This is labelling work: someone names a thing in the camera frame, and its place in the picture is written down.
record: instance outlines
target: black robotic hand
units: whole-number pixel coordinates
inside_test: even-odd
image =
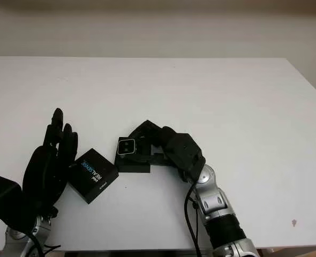
[[[57,108],[43,145],[34,151],[26,168],[22,190],[16,182],[0,177],[0,219],[14,230],[27,234],[37,216],[57,216],[54,204],[65,189],[68,167],[78,145],[77,133],[72,132],[70,124],[62,128],[63,112]]]

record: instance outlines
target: wire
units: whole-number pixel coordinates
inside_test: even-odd
[[[55,246],[49,246],[49,245],[44,245],[44,247],[49,248],[46,252],[43,252],[41,245],[39,243],[39,241],[37,240],[37,238],[33,235],[33,234],[28,234],[27,235],[33,242],[34,245],[32,245],[28,252],[26,253],[25,257],[29,257],[30,254],[33,252],[34,249],[36,249],[38,251],[38,255],[39,257],[43,257],[46,254],[52,252],[53,250],[61,247],[61,245],[55,245]]]
[[[196,250],[196,255],[198,257],[201,257],[201,252],[200,252],[200,248],[199,248],[199,244],[196,240],[196,237],[195,237],[195,234],[194,234],[194,231],[192,230],[192,227],[191,227],[191,224],[190,224],[190,220],[189,220],[189,215],[188,215],[188,202],[189,202],[189,198],[190,198],[190,195],[195,187],[196,183],[193,183],[192,186],[190,187],[189,191],[187,192],[186,196],[185,196],[185,200],[184,200],[184,216],[185,216],[185,221],[186,221],[186,224],[188,226],[188,229],[189,229],[189,232],[190,232],[190,235],[191,235],[191,238],[194,242],[194,246],[195,246],[195,250]]]
[[[50,246],[50,245],[44,245],[46,248],[49,248],[46,252],[44,252],[44,255],[48,254],[49,252],[52,252],[53,250],[60,248],[61,245],[55,245],[55,246]]]
[[[32,251],[35,249],[35,245],[32,245],[28,252],[26,253],[25,257],[29,257],[29,255],[32,253]]]
[[[198,215],[199,215],[199,212],[197,211],[199,209],[199,205],[197,203],[196,200],[192,199],[191,197],[189,197],[189,201],[192,202],[192,207],[195,209],[195,212],[196,212],[196,241],[198,243],[199,241],[199,218],[198,218]]]
[[[29,249],[28,253],[26,255],[30,255],[30,253],[33,251],[33,249],[36,248],[36,250],[38,251],[38,255],[39,257],[44,257],[45,254],[42,251],[41,245],[38,241],[38,239],[31,233],[28,233],[27,236],[32,240],[32,242],[34,243],[34,245]]]

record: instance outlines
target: black box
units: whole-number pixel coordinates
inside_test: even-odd
[[[91,203],[118,176],[117,168],[92,148],[71,165],[69,183]]]

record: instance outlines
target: beige wall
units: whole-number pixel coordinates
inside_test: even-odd
[[[316,0],[0,0],[0,55],[286,57],[316,88]]]

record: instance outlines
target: table surface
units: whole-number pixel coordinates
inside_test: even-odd
[[[0,176],[21,184],[56,107],[78,156],[93,147],[113,161],[146,119],[190,133],[256,247],[316,245],[316,90],[287,60],[0,57]],[[157,166],[121,173],[90,205],[68,186],[48,243],[192,249],[188,187]],[[199,241],[210,247],[203,228]]]

